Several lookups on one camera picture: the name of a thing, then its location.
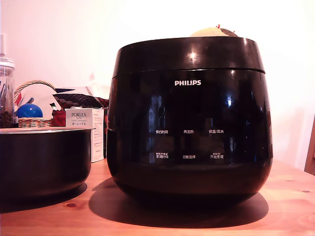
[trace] basket handle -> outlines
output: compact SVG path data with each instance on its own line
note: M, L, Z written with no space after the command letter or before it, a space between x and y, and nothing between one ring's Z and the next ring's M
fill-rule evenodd
M16 103L16 100L18 99L18 96L20 94L20 92L26 88L27 86L30 86L30 85L36 85L36 84L40 84L40 85L47 85L49 87L51 87L54 91L56 91L55 87L51 84L51 83L48 83L48 82L45 82L45 81L42 81L42 80L33 80L33 81L28 81L24 84L22 84L21 86L19 86L15 92L14 92L14 103Z

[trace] wicker basket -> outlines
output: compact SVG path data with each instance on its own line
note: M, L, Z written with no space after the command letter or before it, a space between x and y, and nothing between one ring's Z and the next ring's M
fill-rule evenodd
M30 85L35 85L35 84L41 84L41 85L46 85L51 87L54 91L56 91L55 87L45 81L41 81L41 80L34 80L34 81L29 81L26 82L25 84L22 84L21 86L19 86L15 92L14 92L14 102L16 102L20 92L26 88L27 86ZM19 118L19 128L25 128L25 127L49 127L51 124L51 118L47 119L47 118Z

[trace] rice cooker lid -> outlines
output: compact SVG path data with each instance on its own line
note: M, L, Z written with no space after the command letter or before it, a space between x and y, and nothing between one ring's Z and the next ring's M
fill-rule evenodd
M196 69L247 69L265 73L258 45L241 37L167 38L119 49L113 77L122 74Z

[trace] rice cooker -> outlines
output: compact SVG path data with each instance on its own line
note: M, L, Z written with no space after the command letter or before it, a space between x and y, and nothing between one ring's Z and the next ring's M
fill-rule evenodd
M271 118L256 42L204 36L127 45L109 100L109 170L135 199L239 203L265 183Z

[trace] button label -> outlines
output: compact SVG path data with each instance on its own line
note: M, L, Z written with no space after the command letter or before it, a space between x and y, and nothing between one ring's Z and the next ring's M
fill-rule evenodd
M184 134L193 134L194 133L194 131L193 130L184 130Z
M214 152L212 155L210 155L210 159L223 159L224 154L221 154L220 152Z
M183 155L183 159L195 159L196 155Z
M209 134L224 134L223 129L209 129Z
M168 134L168 130L156 130L156 134Z
M168 159L168 152L156 152L156 159Z

